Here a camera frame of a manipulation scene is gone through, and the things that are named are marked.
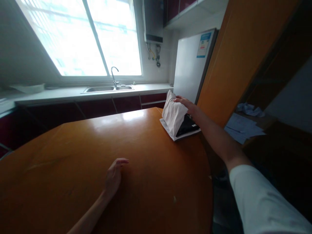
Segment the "stainless steel sink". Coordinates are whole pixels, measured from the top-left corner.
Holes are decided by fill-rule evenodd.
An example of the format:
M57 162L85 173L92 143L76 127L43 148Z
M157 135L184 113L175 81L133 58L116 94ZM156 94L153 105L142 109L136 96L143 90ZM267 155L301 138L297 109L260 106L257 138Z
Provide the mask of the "stainless steel sink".
M131 86L118 86L117 88L115 88L116 90L127 90L127 89L133 89Z
M120 91L120 90L133 90L134 88L131 85L123 85L122 86L94 86L87 87L85 91L82 93L99 93L99 92L109 92L109 91Z

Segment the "window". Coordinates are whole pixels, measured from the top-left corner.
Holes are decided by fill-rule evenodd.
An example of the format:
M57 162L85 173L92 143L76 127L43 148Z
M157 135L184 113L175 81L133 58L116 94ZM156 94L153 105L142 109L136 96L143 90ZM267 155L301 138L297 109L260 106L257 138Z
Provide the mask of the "window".
M142 74L133 0L16 1L62 76Z

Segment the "white countertop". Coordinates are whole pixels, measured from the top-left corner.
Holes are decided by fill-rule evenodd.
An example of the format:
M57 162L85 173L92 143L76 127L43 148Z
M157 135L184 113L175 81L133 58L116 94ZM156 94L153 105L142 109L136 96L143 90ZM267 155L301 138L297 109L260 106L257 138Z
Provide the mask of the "white countertop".
M169 89L173 91L169 83L159 84L138 84L132 85L134 90L110 91L99 93L82 93L87 88L80 87L64 87L54 90L44 90L37 94L23 94L19 91L4 91L0 93L0 98L7 98L6 101L0 103L0 113L6 112L15 107L16 104L36 105L45 103L57 103L66 101L82 101L101 99L109 97L126 97L143 94L164 93Z

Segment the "sticker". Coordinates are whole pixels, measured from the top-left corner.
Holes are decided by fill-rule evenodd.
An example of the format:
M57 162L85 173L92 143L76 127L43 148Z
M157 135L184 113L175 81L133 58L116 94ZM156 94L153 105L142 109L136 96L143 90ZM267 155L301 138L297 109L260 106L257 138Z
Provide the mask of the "sticker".
M206 57L206 52L209 45L209 40L211 37L211 33L205 33L201 36L201 40L199 42L198 51L197 51L197 58L204 58Z

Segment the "refrigerator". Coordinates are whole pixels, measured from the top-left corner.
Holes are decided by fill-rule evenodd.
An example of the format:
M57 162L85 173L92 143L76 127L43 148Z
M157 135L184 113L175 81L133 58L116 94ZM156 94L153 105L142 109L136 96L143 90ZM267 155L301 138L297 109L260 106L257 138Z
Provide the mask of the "refrigerator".
M218 30L211 29L178 42L173 92L197 104Z

